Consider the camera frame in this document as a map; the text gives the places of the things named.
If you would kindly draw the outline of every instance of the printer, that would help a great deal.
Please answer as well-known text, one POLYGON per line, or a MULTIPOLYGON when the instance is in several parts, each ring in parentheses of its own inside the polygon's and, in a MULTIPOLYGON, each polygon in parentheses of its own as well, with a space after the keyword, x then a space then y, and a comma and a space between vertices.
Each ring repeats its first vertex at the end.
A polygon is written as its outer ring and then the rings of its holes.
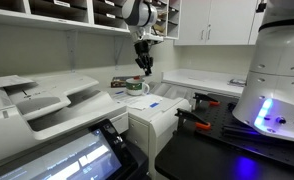
POLYGON ((98 81, 77 73, 33 79, 0 88, 0 166, 26 149, 109 119, 118 133, 128 129, 126 106, 98 81))

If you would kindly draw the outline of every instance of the mug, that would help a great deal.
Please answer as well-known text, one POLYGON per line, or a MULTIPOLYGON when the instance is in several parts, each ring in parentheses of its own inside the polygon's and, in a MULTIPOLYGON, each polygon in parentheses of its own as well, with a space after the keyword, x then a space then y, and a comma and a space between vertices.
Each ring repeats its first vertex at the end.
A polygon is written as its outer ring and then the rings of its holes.
POLYGON ((127 79, 126 90, 129 95, 138 96, 149 92, 149 85, 143 79, 127 79))

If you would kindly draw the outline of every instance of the laboratory bench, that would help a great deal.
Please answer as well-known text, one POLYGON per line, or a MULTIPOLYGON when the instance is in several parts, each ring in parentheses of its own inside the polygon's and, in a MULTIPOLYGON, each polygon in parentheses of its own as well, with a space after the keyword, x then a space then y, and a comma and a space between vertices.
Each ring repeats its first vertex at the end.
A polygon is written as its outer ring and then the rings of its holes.
MULTIPOLYGON (((237 102, 237 98, 209 96, 218 99, 221 103, 219 106, 237 102)), ((173 132, 173 137, 155 159, 155 169, 160 174, 168 179, 181 180, 294 180, 294 166, 208 136, 210 133, 214 134, 214 124, 218 126, 217 121, 221 120, 220 115, 208 111, 208 107, 208 102, 201 102, 193 113, 206 122, 216 121, 216 124, 212 123, 212 132, 201 134, 196 130, 194 122, 185 121, 181 128, 173 132)))

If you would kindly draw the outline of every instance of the wall cabinet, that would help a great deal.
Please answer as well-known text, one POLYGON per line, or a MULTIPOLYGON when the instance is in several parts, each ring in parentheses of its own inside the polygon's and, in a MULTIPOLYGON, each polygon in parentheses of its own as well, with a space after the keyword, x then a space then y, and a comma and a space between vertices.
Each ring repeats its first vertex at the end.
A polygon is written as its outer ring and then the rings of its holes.
MULTIPOLYGON (((128 35, 121 9, 126 0, 0 0, 0 24, 128 35)), ((157 24, 165 38, 177 39, 181 0, 149 0, 162 13, 157 24)))
MULTIPOLYGON (((257 1, 256 9, 258 8, 258 5, 259 5, 260 2, 261 2, 261 0, 257 1)), ((256 44, 256 40, 258 38, 258 30, 259 30, 259 27, 261 26, 261 24, 263 22, 264 14, 265 14, 264 12, 255 13, 255 17, 254 17, 254 21, 253 21, 253 25, 252 25, 252 28, 251 28, 249 41, 248 41, 249 45, 255 45, 256 44)))
POLYGON ((248 44, 256 0, 188 0, 182 2, 175 45, 248 44))

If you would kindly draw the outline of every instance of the white wall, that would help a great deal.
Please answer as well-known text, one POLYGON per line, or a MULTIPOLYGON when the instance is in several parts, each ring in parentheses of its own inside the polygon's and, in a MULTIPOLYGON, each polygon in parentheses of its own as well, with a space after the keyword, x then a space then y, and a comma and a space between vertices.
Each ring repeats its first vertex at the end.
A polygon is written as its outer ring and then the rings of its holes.
POLYGON ((246 75, 254 46, 183 46, 180 68, 246 75))
MULTIPOLYGON (((179 67, 180 48, 166 41, 154 46, 153 75, 147 81, 160 81, 161 72, 179 67)), ((0 76, 18 74, 39 76, 68 73, 71 70, 66 34, 63 31, 0 25, 0 76)), ((116 69, 114 37, 79 33, 76 48, 76 72, 87 74, 110 85, 113 76, 142 75, 135 63, 131 39, 125 38, 116 69)))

